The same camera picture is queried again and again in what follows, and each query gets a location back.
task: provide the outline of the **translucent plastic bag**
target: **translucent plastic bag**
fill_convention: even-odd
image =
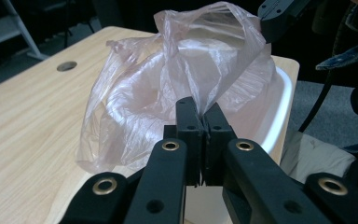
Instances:
[[[88,172],[144,167],[164,125],[175,123],[177,100],[192,96],[202,115],[219,99],[235,117],[276,73],[259,19],[240,7],[162,11],[155,21],[156,35],[107,43],[76,155]]]

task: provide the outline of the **wooden table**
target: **wooden table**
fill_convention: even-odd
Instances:
[[[0,84],[0,223],[58,223],[91,176],[75,163],[90,90],[107,40],[150,36],[109,27]],[[298,63],[274,57],[296,84]],[[77,62],[66,72],[57,66]],[[279,161],[287,127],[271,155]]]

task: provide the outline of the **white container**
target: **white container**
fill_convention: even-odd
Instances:
[[[267,153],[274,148],[289,112],[293,85],[281,68],[277,69],[274,86],[248,102],[249,114],[241,122],[228,123],[236,133],[257,142]],[[186,220],[195,224],[231,223],[223,202],[221,187],[187,187]]]

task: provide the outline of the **floor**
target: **floor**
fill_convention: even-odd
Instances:
[[[101,29],[97,19],[93,20],[91,24],[96,31]],[[69,45],[91,35],[89,27],[84,24],[71,28],[71,32],[73,35],[69,37]],[[63,35],[57,35],[40,45],[39,48],[43,53],[53,55],[61,51],[62,46]],[[38,60],[26,55],[26,50],[18,52],[0,65],[0,82],[37,63],[39,63]],[[300,127],[316,101],[322,86],[303,81],[297,82],[289,130],[297,130]],[[333,87],[305,133],[339,147],[358,143],[358,116],[351,110],[350,96],[351,88]]]

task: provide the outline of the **screw hole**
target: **screw hole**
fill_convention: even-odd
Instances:
[[[149,213],[156,214],[164,209],[164,203],[160,200],[152,200],[147,203],[146,209],[149,211]]]
[[[302,213],[301,205],[299,205],[295,201],[291,201],[291,200],[286,201],[283,206],[290,213],[293,213],[293,214],[301,214]]]

